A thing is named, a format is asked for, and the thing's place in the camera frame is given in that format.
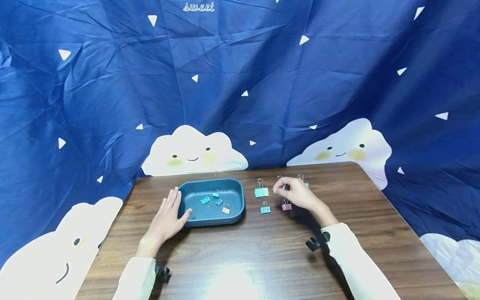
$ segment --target hand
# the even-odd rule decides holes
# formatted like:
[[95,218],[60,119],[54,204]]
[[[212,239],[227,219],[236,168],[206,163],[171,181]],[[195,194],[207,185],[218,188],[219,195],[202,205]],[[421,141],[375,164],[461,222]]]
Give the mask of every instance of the hand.
[[[282,186],[289,185],[290,190],[283,190]],[[273,186],[273,191],[290,200],[293,204],[299,207],[303,207],[312,211],[318,204],[324,204],[320,199],[315,196],[312,191],[305,185],[303,181],[298,178],[282,177]]]
[[192,214],[192,209],[189,208],[178,219],[180,201],[181,192],[178,187],[170,190],[167,198],[163,198],[162,204],[150,224],[150,228],[140,240],[135,256],[155,258],[160,246],[183,228]]
[[[289,190],[283,190],[282,186],[289,185]],[[328,206],[298,178],[282,177],[273,186],[273,191],[293,204],[308,209],[320,223],[321,227],[337,224],[338,221]]]

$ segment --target pink binder clip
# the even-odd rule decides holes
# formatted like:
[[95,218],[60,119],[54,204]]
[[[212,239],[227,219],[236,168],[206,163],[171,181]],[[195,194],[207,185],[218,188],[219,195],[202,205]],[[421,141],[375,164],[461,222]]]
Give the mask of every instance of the pink binder clip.
[[290,203],[290,201],[288,201],[287,199],[283,200],[282,210],[292,210],[292,203]]

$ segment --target left hand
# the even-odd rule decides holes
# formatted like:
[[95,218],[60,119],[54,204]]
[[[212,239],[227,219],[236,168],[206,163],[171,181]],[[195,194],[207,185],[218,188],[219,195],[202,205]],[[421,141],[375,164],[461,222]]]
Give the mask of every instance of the left hand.
[[183,228],[192,214],[192,209],[189,208],[178,219],[180,201],[181,192],[178,187],[175,187],[175,189],[170,190],[168,197],[163,199],[150,228],[140,240],[135,256],[155,258],[160,246]]

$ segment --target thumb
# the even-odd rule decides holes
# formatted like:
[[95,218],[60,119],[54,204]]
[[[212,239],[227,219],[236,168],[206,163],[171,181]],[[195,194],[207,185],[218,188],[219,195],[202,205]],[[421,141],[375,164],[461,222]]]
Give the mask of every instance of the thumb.
[[282,188],[278,188],[275,192],[277,195],[282,196],[283,198],[286,198],[286,199],[288,198],[289,191],[286,191]]
[[187,209],[187,211],[183,214],[183,216],[181,216],[181,218],[179,219],[180,220],[180,223],[182,224],[182,227],[183,225],[185,225],[185,223],[187,223],[188,221],[188,218],[192,215],[192,209],[189,208]]

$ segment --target cloud mouth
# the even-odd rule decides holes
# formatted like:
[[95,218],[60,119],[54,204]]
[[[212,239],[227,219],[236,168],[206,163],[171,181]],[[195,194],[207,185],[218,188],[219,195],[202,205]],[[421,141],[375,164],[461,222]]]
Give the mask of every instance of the cloud mouth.
[[67,266],[67,271],[65,271],[65,274],[63,274],[63,276],[59,280],[57,280],[57,282],[55,282],[55,284],[61,282],[62,280],[65,279],[65,277],[67,277],[67,274],[70,271],[70,267],[68,266],[68,263],[66,263],[66,266]]

